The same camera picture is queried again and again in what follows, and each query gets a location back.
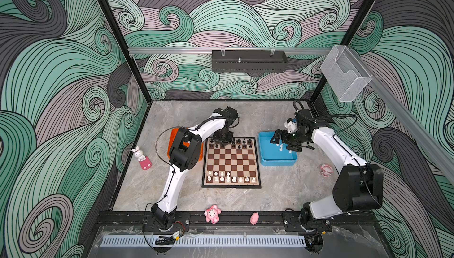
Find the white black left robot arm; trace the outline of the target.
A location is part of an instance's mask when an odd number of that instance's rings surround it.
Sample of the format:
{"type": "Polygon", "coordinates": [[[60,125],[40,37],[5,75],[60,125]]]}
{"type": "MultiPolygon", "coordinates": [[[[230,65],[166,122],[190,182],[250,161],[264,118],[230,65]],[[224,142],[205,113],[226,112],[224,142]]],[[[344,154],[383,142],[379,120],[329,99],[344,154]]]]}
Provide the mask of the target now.
{"type": "Polygon", "coordinates": [[[238,119],[238,112],[228,106],[226,109],[214,110],[198,125],[177,129],[170,147],[170,159],[166,162],[170,168],[163,194],[158,202],[151,206],[153,218],[160,228],[167,230],[172,226],[184,179],[189,170],[199,162],[202,144],[209,137],[212,137],[216,144],[232,143],[234,133],[231,129],[238,119]]]}

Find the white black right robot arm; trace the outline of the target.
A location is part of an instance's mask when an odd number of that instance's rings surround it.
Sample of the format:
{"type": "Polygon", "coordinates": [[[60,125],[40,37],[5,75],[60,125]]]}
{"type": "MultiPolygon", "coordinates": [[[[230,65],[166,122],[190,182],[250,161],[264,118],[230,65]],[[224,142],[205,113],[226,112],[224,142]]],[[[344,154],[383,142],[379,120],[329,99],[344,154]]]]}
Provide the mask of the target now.
{"type": "Polygon", "coordinates": [[[354,115],[333,115],[309,118],[301,110],[274,132],[270,142],[285,144],[293,152],[311,149],[316,144],[331,160],[338,172],[332,194],[318,201],[307,202],[301,210],[302,223],[331,219],[355,211],[377,210],[383,204],[383,170],[360,158],[337,136],[326,121],[328,118],[354,118],[354,115]]]}

